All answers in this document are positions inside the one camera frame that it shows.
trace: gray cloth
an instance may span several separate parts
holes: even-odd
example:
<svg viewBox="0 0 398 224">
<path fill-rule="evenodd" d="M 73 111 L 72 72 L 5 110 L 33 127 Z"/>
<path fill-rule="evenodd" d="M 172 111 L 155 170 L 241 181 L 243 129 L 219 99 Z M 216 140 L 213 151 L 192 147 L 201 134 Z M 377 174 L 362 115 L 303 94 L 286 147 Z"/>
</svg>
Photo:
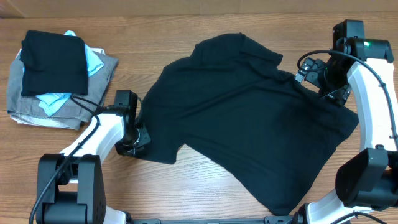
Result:
<svg viewBox="0 0 398 224">
<path fill-rule="evenodd" d="M 114 77 L 114 71 L 119 60 L 107 55 L 95 54 L 103 61 L 104 67 L 88 79 L 88 94 L 72 95 L 79 96 L 100 105 L 104 104 L 105 91 L 109 82 Z M 24 64 L 19 60 L 19 55 L 11 63 L 10 76 L 7 87 L 7 112 L 11 118 L 18 123 L 30 124 L 35 126 L 47 126 L 54 128 L 68 128 L 79 130 L 80 123 L 88 122 L 92 115 L 76 105 L 71 99 L 51 117 L 48 117 L 42 108 L 39 107 L 40 100 L 34 96 L 21 96 L 22 91 L 22 71 Z M 81 102 L 91 110 L 96 106 Z"/>
</svg>

